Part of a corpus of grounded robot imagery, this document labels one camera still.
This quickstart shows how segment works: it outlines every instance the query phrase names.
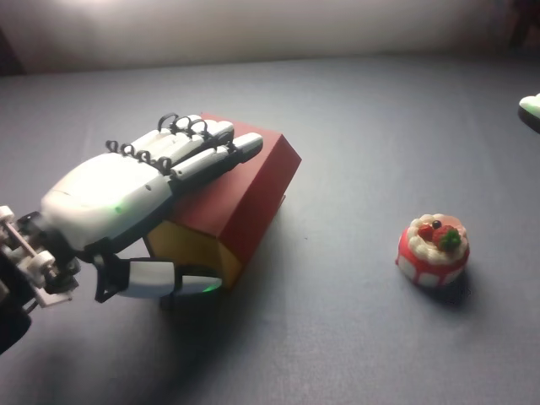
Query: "back of robotic hand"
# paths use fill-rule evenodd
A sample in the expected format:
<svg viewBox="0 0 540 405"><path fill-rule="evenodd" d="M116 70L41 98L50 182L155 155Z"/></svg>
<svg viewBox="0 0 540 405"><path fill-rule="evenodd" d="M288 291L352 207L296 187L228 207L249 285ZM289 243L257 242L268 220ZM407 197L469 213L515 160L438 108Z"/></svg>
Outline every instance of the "back of robotic hand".
<svg viewBox="0 0 540 405"><path fill-rule="evenodd" d="M172 123L165 127L168 120ZM166 259L120 259L117 253L165 219L174 202L262 149L262 137L235 138L227 121L169 114L132 143L83 162L15 220L0 207L0 353L30 327L29 313L72 299L78 260L98 272L95 299L115 294L160 298L215 288L218 277L189 274Z"/></svg>

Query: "background wall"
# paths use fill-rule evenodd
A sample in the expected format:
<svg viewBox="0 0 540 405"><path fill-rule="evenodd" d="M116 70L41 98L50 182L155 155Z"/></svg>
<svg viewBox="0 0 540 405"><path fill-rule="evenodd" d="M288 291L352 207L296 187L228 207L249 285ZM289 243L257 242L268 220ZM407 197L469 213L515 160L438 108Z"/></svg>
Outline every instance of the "background wall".
<svg viewBox="0 0 540 405"><path fill-rule="evenodd" d="M0 0L28 73L479 49L507 0Z"/></svg>

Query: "gray tablecloth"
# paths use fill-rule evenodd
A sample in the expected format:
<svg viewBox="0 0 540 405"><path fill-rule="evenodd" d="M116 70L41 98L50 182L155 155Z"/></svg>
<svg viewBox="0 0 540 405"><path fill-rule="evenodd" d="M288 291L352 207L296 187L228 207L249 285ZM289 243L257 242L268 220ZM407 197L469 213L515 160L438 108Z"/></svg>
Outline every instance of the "gray tablecloth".
<svg viewBox="0 0 540 405"><path fill-rule="evenodd" d="M75 300L35 311L0 358L0 402L540 403L540 135L516 115L538 68L377 57L1 79L0 203L18 215L170 111L284 132L304 161L231 294L173 314L100 305L84 266ZM442 297L394 264L400 232L437 212L472 247Z"/></svg>

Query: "strawberry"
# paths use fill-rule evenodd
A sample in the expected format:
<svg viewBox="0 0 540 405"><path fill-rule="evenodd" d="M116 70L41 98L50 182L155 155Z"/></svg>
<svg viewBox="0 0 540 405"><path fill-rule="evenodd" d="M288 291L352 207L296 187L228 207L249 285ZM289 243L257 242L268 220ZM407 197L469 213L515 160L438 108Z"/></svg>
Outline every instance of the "strawberry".
<svg viewBox="0 0 540 405"><path fill-rule="evenodd" d="M420 236L423 240L431 242L431 239L433 238L433 228L431 228L431 225L420 225L418 228L418 236Z"/></svg>
<svg viewBox="0 0 540 405"><path fill-rule="evenodd" d="M433 243L440 251L454 251L462 243L462 238L456 228L444 225L433 232Z"/></svg>

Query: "red and yellow box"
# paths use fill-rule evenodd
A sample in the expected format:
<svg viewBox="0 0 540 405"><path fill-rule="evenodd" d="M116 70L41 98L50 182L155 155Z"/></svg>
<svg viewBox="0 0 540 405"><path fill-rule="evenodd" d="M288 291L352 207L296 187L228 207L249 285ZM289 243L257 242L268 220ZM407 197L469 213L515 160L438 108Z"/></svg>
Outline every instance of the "red and yellow box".
<svg viewBox="0 0 540 405"><path fill-rule="evenodd" d="M201 117L232 122L235 137L259 133L262 151L179 200L145 242L153 257L200 267L202 273L210 268L231 288L276 215L301 158L279 132L209 114Z"/></svg>

